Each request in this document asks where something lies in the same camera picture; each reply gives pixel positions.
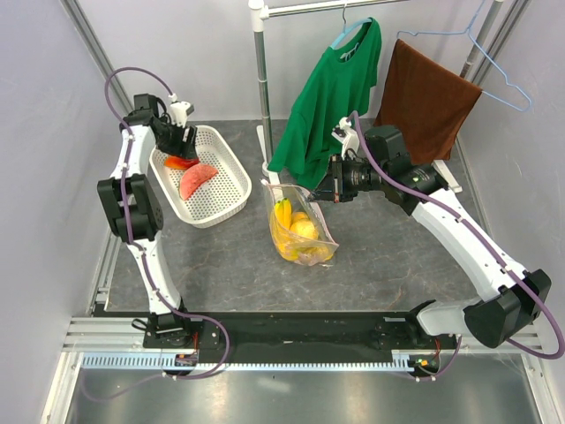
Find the watermelon slice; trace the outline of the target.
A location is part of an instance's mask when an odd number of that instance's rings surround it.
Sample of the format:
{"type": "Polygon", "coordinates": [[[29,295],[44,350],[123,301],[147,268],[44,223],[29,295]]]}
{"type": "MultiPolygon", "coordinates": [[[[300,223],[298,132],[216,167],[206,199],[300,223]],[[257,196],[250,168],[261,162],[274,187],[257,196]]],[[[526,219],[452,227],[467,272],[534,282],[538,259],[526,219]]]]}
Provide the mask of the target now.
{"type": "Polygon", "coordinates": [[[181,177],[179,183],[179,196],[183,201],[187,201],[195,191],[209,179],[218,174],[218,169],[204,163],[193,165],[181,177]]]}

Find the orange peach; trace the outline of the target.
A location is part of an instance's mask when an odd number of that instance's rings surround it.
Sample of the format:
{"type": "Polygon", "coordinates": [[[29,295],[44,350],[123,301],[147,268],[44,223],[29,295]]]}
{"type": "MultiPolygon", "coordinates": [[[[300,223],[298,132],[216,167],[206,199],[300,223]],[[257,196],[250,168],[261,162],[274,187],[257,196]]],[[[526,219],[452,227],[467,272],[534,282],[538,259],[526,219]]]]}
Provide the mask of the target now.
{"type": "Polygon", "coordinates": [[[306,214],[306,212],[303,211],[293,212],[291,215],[291,223],[294,224],[295,222],[301,220],[307,220],[308,218],[309,216],[306,214]]]}

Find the yellow mango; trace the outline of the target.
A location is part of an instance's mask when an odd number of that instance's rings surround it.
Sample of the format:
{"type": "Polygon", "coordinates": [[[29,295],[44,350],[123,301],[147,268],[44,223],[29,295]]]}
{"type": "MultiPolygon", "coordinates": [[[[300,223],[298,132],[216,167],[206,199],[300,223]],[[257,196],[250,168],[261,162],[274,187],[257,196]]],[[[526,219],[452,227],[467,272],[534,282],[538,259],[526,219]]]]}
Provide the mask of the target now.
{"type": "Polygon", "coordinates": [[[280,254],[287,261],[312,266],[332,259],[334,250],[324,244],[289,243],[281,245],[280,254]]]}

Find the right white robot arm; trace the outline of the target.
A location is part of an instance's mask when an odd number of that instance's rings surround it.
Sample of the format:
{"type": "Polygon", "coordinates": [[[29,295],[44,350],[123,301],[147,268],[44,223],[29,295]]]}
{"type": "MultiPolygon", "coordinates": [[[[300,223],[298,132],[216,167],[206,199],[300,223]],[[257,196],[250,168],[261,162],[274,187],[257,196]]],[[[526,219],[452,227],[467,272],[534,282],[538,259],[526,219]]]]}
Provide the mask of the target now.
{"type": "Polygon", "coordinates": [[[414,164],[393,125],[372,127],[359,138],[345,121],[332,135],[341,151],[331,156],[312,200],[344,203],[360,192],[384,193],[441,242],[477,293],[474,299],[431,300],[413,309],[416,318],[403,332],[410,345],[421,348],[438,335],[466,333],[496,348],[539,317],[550,277],[541,269],[527,270],[488,237],[457,199],[447,167],[414,164]]]}

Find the yellow banana bunch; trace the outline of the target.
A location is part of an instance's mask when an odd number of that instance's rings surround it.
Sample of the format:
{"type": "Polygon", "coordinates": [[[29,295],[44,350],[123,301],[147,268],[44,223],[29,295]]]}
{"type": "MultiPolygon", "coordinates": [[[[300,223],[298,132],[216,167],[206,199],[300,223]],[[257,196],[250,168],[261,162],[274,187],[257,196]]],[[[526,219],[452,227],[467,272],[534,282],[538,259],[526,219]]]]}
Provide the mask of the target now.
{"type": "Polygon", "coordinates": [[[273,220],[275,233],[281,238],[287,238],[290,234],[292,208],[288,198],[277,201],[273,207],[273,220]]]}

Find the red mango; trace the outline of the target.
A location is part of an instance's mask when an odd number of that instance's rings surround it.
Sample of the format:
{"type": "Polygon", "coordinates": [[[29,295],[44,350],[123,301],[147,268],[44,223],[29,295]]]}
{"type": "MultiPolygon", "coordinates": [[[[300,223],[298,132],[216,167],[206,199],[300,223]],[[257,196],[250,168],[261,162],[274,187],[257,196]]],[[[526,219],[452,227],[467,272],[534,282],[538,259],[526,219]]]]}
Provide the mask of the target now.
{"type": "Polygon", "coordinates": [[[169,155],[164,161],[164,166],[172,170],[188,170],[192,166],[199,163],[199,158],[184,159],[181,157],[169,155]]]}

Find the pale yellow pear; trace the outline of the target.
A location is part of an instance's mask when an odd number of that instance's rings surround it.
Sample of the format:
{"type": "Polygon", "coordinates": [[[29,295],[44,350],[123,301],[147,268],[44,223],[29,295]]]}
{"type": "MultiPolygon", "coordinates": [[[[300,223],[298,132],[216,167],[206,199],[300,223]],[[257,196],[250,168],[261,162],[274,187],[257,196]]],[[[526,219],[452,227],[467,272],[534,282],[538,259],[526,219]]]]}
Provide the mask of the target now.
{"type": "Polygon", "coordinates": [[[305,239],[317,240],[319,238],[319,232],[316,226],[309,219],[295,222],[294,224],[291,225],[290,230],[294,234],[303,237],[305,239]]]}

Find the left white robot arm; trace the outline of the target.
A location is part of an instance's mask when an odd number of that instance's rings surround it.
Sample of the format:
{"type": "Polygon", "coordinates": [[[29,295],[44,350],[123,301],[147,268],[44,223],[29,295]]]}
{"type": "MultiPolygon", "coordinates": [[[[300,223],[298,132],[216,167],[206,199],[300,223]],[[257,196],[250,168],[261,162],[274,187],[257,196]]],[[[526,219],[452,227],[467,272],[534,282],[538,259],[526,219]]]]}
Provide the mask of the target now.
{"type": "Polygon", "coordinates": [[[185,305],[164,257],[163,212],[147,177],[155,148],[176,159],[198,161],[197,128],[186,123],[192,111],[188,102],[166,106],[155,95],[135,95],[133,111],[120,119],[123,144],[116,168],[97,183],[110,230],[127,245],[147,291],[147,323],[135,319],[132,324],[145,333],[146,348],[195,348],[198,343],[198,332],[184,317],[185,305]]]}

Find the clear zip top bag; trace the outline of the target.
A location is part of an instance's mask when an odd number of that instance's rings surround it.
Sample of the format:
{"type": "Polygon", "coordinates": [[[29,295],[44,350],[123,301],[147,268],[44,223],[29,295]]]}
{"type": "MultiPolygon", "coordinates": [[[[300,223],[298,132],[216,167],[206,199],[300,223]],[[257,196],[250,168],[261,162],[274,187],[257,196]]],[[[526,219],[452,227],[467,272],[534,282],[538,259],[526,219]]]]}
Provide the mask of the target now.
{"type": "Polygon", "coordinates": [[[267,205],[271,238],[286,261],[313,266],[330,261],[339,245],[331,236],[317,202],[304,187],[290,184],[261,185],[267,205]]]}

